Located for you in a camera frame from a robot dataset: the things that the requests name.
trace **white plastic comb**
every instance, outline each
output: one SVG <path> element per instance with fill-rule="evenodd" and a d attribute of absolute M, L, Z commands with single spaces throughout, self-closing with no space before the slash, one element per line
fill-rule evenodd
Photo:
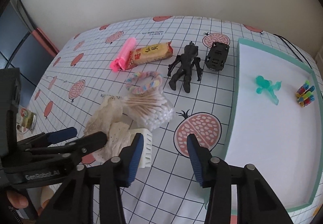
<path fill-rule="evenodd" d="M 136 133 L 143 135 L 143 153 L 140 158 L 139 167 L 151 167 L 151 152 L 152 152 L 152 133 L 146 128 L 132 129 L 131 136 Z"/>

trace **pink object with black edge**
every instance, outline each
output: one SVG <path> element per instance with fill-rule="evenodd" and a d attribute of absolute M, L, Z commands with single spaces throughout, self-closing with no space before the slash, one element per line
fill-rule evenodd
<path fill-rule="evenodd" d="M 114 59 L 110 64 L 110 68 L 113 72 L 117 72 L 120 69 L 122 69 L 123 71 L 126 70 L 126 64 L 130 55 L 130 51 L 132 51 L 136 47 L 136 43 L 137 40 L 133 37 L 128 38 L 124 42 L 117 58 Z"/>

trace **black action figure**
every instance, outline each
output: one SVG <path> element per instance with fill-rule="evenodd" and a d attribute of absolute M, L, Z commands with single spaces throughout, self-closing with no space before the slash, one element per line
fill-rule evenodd
<path fill-rule="evenodd" d="M 189 45 L 184 47 L 184 53 L 181 55 L 177 55 L 175 61 L 168 66 L 168 73 L 167 76 L 171 76 L 172 70 L 174 67 L 181 62 L 180 68 L 177 70 L 177 72 L 172 76 L 171 80 L 169 81 L 169 86 L 172 90 L 176 90 L 176 82 L 179 78 L 184 76 L 184 91 L 186 93 L 189 93 L 191 91 L 190 82 L 192 79 L 192 68 L 195 65 L 196 66 L 196 72 L 197 72 L 197 80 L 201 81 L 201 76 L 203 69 L 200 67 L 200 61 L 201 58 L 197 57 L 199 50 L 198 46 L 195 46 L 193 42 L 191 41 Z"/>

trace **colorful hair tie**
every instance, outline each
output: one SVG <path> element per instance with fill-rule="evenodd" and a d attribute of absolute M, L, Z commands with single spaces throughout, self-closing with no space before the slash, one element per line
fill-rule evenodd
<path fill-rule="evenodd" d="M 154 77 L 154 79 L 143 86 L 138 87 L 131 84 L 135 79 L 144 79 L 149 76 Z M 146 92 L 151 88 L 159 87 L 162 84 L 162 81 L 163 81 L 163 77 L 160 73 L 148 71 L 148 72 L 134 73 L 132 77 L 129 77 L 126 79 L 125 83 L 126 83 L 126 89 L 130 93 L 134 95 L 139 95 L 139 94 L 143 94 L 144 92 Z"/>

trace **teal plastic figurine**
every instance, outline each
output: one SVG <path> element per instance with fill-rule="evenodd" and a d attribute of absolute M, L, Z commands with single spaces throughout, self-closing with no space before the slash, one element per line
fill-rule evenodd
<path fill-rule="evenodd" d="M 269 92 L 274 104 L 278 105 L 279 100 L 278 100 L 277 96 L 275 95 L 274 90 L 278 91 L 280 89 L 282 81 L 276 82 L 273 85 L 272 81 L 265 80 L 261 75 L 258 75 L 256 77 L 256 84 L 259 86 L 256 90 L 257 94 L 261 94 L 264 89 L 267 90 Z"/>

